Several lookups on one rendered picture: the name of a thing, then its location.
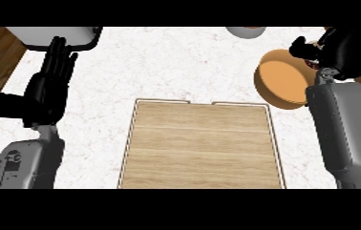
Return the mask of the brown wooden cabinet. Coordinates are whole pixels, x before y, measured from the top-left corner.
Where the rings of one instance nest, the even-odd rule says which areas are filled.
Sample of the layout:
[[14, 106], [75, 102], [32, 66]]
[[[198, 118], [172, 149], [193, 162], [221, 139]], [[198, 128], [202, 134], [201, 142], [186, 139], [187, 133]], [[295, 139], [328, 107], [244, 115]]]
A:
[[14, 35], [4, 27], [0, 27], [0, 91], [8, 81], [25, 51], [26, 49]]

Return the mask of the orange pot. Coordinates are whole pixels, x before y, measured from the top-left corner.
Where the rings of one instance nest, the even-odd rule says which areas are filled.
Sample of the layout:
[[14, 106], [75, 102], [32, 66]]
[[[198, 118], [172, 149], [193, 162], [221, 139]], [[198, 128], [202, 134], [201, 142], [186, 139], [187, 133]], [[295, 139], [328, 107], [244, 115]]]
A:
[[267, 52], [254, 72], [255, 91], [276, 108], [294, 110], [306, 104], [306, 88], [315, 84], [316, 70], [286, 50]]

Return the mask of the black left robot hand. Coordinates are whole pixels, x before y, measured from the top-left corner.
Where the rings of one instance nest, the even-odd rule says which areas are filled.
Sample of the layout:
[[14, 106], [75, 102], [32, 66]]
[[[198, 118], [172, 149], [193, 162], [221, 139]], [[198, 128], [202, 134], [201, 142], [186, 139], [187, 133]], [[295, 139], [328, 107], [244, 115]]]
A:
[[41, 70], [30, 76], [23, 95], [0, 93], [0, 117], [20, 118], [25, 128], [57, 123], [64, 113], [75, 60], [66, 39], [54, 36]]

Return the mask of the wooden tray with white rim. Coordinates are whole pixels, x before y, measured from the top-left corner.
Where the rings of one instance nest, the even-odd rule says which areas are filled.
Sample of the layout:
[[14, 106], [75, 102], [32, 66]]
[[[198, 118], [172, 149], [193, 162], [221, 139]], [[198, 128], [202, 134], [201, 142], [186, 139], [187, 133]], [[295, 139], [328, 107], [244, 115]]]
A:
[[283, 189], [269, 107], [138, 99], [118, 187]]

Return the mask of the white appliance with black rim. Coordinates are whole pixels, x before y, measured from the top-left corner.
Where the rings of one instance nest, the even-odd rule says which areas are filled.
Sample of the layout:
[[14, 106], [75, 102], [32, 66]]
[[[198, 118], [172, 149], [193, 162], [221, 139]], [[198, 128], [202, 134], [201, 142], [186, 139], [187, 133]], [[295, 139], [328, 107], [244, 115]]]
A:
[[66, 39], [75, 52], [91, 50], [99, 42], [101, 27], [7, 27], [29, 51], [44, 52], [54, 36]]

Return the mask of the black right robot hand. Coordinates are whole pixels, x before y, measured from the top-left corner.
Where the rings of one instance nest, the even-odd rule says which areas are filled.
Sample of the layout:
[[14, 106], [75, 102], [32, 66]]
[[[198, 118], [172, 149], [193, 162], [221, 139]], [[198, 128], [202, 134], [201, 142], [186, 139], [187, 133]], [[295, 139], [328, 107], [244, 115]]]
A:
[[317, 67], [337, 71], [334, 78], [340, 81], [361, 76], [361, 29], [357, 27], [329, 27], [316, 40], [306, 42], [298, 36], [288, 52], [292, 57], [316, 61]]

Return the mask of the grey bowl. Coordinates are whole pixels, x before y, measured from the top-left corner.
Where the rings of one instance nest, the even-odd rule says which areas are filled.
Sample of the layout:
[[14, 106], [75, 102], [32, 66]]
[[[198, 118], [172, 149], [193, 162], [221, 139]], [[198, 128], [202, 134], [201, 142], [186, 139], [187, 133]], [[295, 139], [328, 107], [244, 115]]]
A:
[[252, 39], [263, 34], [264, 27], [226, 27], [226, 30], [238, 38]]

